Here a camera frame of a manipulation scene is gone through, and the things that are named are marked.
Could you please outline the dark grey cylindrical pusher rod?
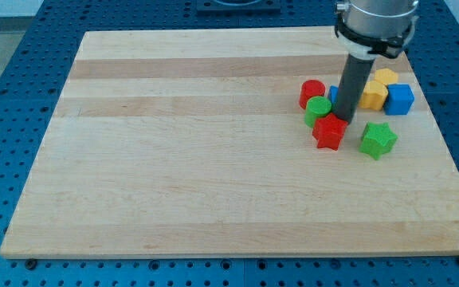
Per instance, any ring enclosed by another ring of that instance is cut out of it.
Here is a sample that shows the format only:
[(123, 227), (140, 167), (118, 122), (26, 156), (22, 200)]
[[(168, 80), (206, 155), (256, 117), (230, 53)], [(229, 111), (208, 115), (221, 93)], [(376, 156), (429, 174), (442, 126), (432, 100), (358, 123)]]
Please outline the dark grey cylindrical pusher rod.
[(339, 119), (352, 122), (374, 62), (374, 59), (347, 57), (334, 103), (334, 114)]

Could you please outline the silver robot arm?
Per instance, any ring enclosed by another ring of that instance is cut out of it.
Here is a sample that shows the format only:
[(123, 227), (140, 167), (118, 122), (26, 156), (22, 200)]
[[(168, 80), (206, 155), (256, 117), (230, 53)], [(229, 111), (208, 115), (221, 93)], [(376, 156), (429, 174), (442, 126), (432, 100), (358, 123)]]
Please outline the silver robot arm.
[(333, 113), (352, 122), (375, 59), (395, 59), (414, 37), (417, 0), (335, 3), (335, 35), (348, 51)]

